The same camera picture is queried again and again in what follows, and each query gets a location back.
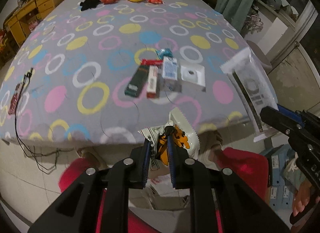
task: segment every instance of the silver bolt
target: silver bolt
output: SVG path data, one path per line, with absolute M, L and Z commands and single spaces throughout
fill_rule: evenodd
M 188 159 L 185 159 L 184 161 L 187 165 L 193 165 L 195 163 L 194 159 L 192 158 L 188 158 Z
M 95 174 L 96 172 L 96 169 L 95 168 L 88 168 L 85 173 L 88 174 L 88 175 L 93 175 Z
M 124 159 L 124 160 L 123 160 L 123 163 L 124 163 L 125 165 L 133 164 L 133 159 L 131 159 L 131 158 Z
M 232 170 L 230 168 L 224 168 L 222 170 L 222 172 L 223 172 L 223 174 L 228 175 L 228 176 L 232 174 Z

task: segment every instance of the black and white stuffed toy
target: black and white stuffed toy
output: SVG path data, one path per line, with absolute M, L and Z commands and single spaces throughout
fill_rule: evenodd
M 84 11 L 87 9 L 96 8 L 100 2 L 100 0 L 84 0 L 79 2 L 78 5 L 81 6 L 81 11 Z

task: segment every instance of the wooden desk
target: wooden desk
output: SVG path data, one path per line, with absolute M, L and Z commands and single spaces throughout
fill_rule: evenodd
M 4 23 L 4 25 L 8 26 L 19 47 L 21 47 L 23 42 L 31 33 L 25 16 L 37 8 L 41 19 L 44 19 L 62 1 L 63 0 L 30 0 L 20 9 L 15 11 L 15 13 Z

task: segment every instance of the polka dot bedsheet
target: polka dot bedsheet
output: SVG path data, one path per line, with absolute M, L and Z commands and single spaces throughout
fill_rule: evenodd
M 201 0 L 165 4 L 121 0 L 84 12 L 65 0 L 28 37 L 0 90 L 0 136 L 14 139 L 11 97 L 34 67 L 17 116 L 20 138 L 34 141 L 140 143 L 137 130 L 165 124 L 179 107 L 196 131 L 248 119 L 232 84 L 220 70 L 247 43 Z M 179 60 L 205 66 L 206 92 L 182 87 L 158 99 L 124 90 L 142 58 L 170 48 Z

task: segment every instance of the bed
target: bed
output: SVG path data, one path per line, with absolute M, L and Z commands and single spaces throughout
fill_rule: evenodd
M 163 125 L 179 107 L 193 128 L 225 127 L 248 120 L 220 65 L 247 46 L 240 34 L 201 0 L 165 4 L 121 0 L 80 11 L 82 0 L 65 0 L 15 56 L 0 90 L 0 137 L 16 142 L 8 107 L 17 83 L 34 67 L 17 114 L 17 132 L 26 143 L 141 143 L 137 131 Z M 124 95 L 142 58 L 170 48 L 179 60 L 205 67 L 206 92 L 161 91 L 158 99 Z

